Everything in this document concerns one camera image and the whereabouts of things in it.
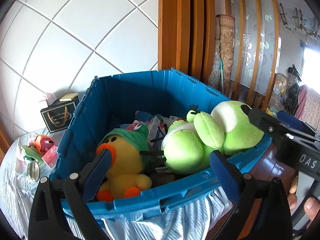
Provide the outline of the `person's hand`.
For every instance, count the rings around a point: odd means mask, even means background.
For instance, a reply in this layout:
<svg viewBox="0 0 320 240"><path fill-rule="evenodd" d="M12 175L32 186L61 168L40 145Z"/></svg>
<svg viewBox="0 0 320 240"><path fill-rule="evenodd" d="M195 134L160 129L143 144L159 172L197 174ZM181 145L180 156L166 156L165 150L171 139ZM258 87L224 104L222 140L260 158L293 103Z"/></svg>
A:
<svg viewBox="0 0 320 240"><path fill-rule="evenodd" d="M299 172L291 184L289 196L296 198L296 203L291 207L293 229L302 230L309 222L309 218L304 211L304 204L310 197L319 200L319 181Z"/></svg>

